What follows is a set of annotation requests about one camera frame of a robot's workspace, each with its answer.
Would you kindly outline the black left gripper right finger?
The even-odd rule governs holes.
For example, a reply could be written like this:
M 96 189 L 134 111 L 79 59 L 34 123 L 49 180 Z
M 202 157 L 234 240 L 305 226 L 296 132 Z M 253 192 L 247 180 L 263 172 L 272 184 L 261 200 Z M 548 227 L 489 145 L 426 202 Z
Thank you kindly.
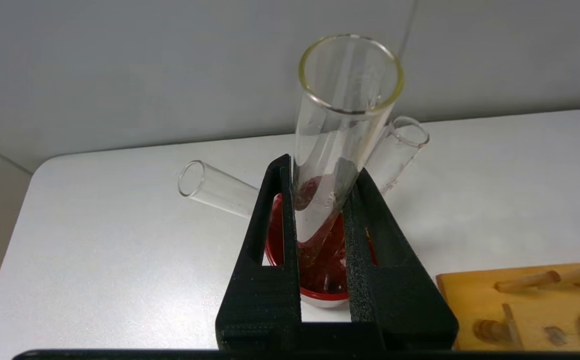
M 450 350 L 457 318 L 365 170 L 343 217 L 351 321 L 379 333 L 388 350 Z

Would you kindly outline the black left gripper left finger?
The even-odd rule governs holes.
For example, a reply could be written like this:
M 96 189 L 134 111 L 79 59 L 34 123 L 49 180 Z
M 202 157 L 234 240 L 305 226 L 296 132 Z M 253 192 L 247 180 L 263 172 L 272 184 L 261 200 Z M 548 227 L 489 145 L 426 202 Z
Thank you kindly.
M 219 350 L 267 347 L 271 333 L 301 323 L 296 219 L 292 203 L 291 157 L 286 153 L 265 171 L 248 230 L 216 316 Z M 281 195 L 281 266 L 264 266 L 272 203 Z

